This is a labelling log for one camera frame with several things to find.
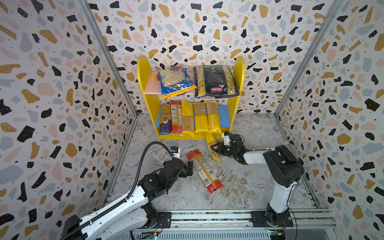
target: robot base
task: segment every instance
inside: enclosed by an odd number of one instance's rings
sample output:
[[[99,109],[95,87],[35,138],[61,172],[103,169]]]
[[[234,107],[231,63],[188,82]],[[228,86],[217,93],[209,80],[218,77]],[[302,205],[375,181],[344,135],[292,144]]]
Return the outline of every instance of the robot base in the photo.
[[[270,206],[267,205],[267,211],[252,211],[251,222],[253,227],[293,227],[293,222],[290,219],[289,209],[277,214]]]

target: metal corner post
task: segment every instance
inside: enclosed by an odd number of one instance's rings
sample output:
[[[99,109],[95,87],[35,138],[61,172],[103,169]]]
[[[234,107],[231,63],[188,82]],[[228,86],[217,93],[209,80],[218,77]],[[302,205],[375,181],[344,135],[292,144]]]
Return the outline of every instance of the metal corner post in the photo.
[[[93,14],[92,14],[92,11],[89,7],[89,4],[87,2],[87,0],[77,0],[77,2],[79,3],[79,8],[81,9],[82,13],[84,14],[85,18],[86,18],[86,21],[88,23],[88,26],[89,28],[91,29],[99,47],[100,47],[100,51],[101,53],[104,55],[105,57],[105,60],[107,62],[107,64],[109,65],[109,67],[111,68],[111,71],[112,71],[112,75],[113,77],[115,78],[117,84],[118,84],[118,87],[121,91],[121,94],[123,96],[123,98],[125,99],[125,101],[127,102],[127,107],[128,109],[131,111],[132,113],[132,116],[133,116],[133,123],[130,125],[130,129],[128,131],[128,135],[127,135],[127,140],[125,142],[125,145],[124,145],[124,148],[123,148],[123,151],[119,157],[119,162],[117,164],[117,167],[116,167],[116,170],[111,178],[111,181],[110,181],[110,184],[107,188],[107,194],[104,198],[104,201],[103,201],[103,205],[101,207],[104,207],[105,204],[106,204],[106,201],[107,201],[107,198],[109,196],[109,193],[113,190],[113,188],[115,187],[115,184],[116,184],[116,181],[117,181],[117,178],[119,176],[119,173],[120,173],[120,169],[121,169],[121,166],[122,166],[122,163],[124,162],[124,158],[125,158],[125,155],[128,151],[128,147],[129,147],[129,144],[131,142],[131,139],[132,139],[132,136],[133,136],[133,133],[135,131],[135,128],[136,128],[136,124],[138,122],[138,115],[137,115],[137,111],[131,101],[131,98],[129,97],[129,94],[127,92],[127,89],[124,85],[124,83],[122,82],[122,79],[121,79],[121,76],[115,66],[115,63],[111,57],[111,55],[109,54],[109,50],[108,50],[108,47],[107,45],[105,44],[104,42],[104,39],[103,39],[103,35],[101,34],[101,31],[98,27],[98,24],[96,23],[96,20],[95,18],[93,17]]]
[[[332,5],[330,6],[326,18],[321,24],[321,27],[319,29],[319,32],[317,33],[315,39],[313,40],[313,43],[308,49],[308,52],[304,56],[304,59],[297,69],[295,75],[293,76],[292,82],[289,84],[288,89],[285,91],[285,94],[283,98],[281,99],[279,106],[277,107],[275,111],[275,116],[279,116],[282,112],[286,102],[289,99],[289,96],[295,89],[296,84],[299,82],[301,76],[305,72],[305,69],[308,65],[308,63],[311,61],[313,55],[315,54],[317,48],[319,47],[322,39],[324,38],[325,33],[328,31],[329,27],[331,26],[333,20],[336,18],[337,13],[339,12],[341,5],[343,4],[344,0],[334,0]]]
[[[121,94],[123,95],[125,101],[128,104],[129,110],[132,112],[134,118],[136,119],[137,118],[137,111],[136,111],[135,107],[133,106],[133,103],[131,101],[131,98],[129,97],[129,94],[127,92],[127,89],[126,89],[124,83],[121,80],[121,76],[120,76],[120,74],[116,68],[116,65],[115,65],[111,55],[109,54],[108,47],[104,42],[103,35],[101,34],[100,28],[98,27],[98,24],[96,23],[96,19],[93,17],[93,14],[92,14],[91,8],[89,7],[88,1],[87,0],[77,0],[77,2],[79,3],[79,8],[81,9],[81,11],[83,12],[83,14],[85,16],[85,19],[89,25],[89,28],[91,29],[93,35],[95,36],[95,39],[96,39],[96,41],[100,47],[100,51],[102,52],[102,54],[105,57],[105,61],[107,62],[107,64],[111,68],[112,75],[115,78],[115,80],[119,86],[119,89],[121,90]]]

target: yellow shelf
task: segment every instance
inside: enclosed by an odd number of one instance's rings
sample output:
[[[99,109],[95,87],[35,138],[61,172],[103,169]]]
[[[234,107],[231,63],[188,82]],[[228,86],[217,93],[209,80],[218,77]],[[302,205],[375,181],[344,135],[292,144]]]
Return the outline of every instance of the yellow shelf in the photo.
[[[149,115],[152,120],[153,127],[156,131],[157,137],[159,139],[205,139],[204,133],[195,133],[195,137],[191,136],[180,136],[178,134],[170,134],[170,135],[159,135],[159,128],[156,127],[157,117],[160,111],[160,99],[157,92],[151,91],[151,94],[146,93],[146,88],[148,84],[153,84],[152,76],[154,74],[151,70],[151,65],[149,64],[149,60],[146,56],[140,56],[137,62],[137,80],[139,81],[139,86],[141,92],[143,93],[144,101],[147,105],[147,109]],[[235,66],[233,68],[233,76],[235,77],[235,81],[237,86],[239,87],[239,92],[241,93],[244,85],[245,78],[245,62],[243,57],[238,57],[235,62]],[[240,96],[228,98],[227,108],[228,108],[228,116],[230,121],[230,127],[222,127],[221,131],[231,131],[233,121],[235,120],[237,105],[239,103]],[[216,139],[221,138],[220,134],[214,134]]]

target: mounting plate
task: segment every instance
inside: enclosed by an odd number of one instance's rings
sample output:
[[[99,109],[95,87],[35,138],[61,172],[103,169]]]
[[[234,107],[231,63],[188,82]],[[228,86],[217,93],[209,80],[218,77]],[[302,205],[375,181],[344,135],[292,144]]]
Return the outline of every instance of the mounting plate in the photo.
[[[253,227],[271,227],[266,221],[265,218],[266,211],[252,211],[251,212],[251,219],[250,221],[253,224]],[[283,220],[285,221],[286,227],[293,227],[292,220],[288,219],[290,217],[289,214],[287,214]],[[284,227],[284,223],[279,224],[277,227]]]
[[[163,228],[170,228],[170,222],[172,221],[172,212],[159,212],[157,219],[161,219],[163,222]],[[159,221],[159,228],[162,227],[161,221]]]

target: blue foam block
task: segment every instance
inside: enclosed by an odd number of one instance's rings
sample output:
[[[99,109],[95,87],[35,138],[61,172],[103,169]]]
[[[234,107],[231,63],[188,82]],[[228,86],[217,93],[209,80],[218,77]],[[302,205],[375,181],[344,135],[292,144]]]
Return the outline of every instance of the blue foam block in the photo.
[[[160,127],[160,112],[157,116],[156,127]],[[231,122],[229,121],[228,108],[226,105],[218,105],[218,114],[220,116],[220,126],[221,127],[231,127]]]

